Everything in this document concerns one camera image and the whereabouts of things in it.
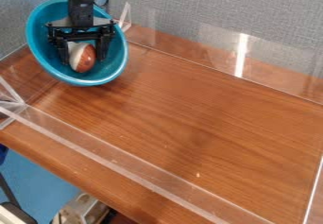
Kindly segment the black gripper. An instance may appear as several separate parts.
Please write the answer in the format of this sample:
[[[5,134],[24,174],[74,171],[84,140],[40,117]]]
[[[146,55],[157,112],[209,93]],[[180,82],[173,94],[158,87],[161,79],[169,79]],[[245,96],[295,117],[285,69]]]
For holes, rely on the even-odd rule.
[[[46,24],[49,42],[57,44],[62,64],[69,62],[68,42],[94,40],[97,60],[105,59],[114,34],[113,21],[94,16],[94,0],[66,0],[68,15]]]

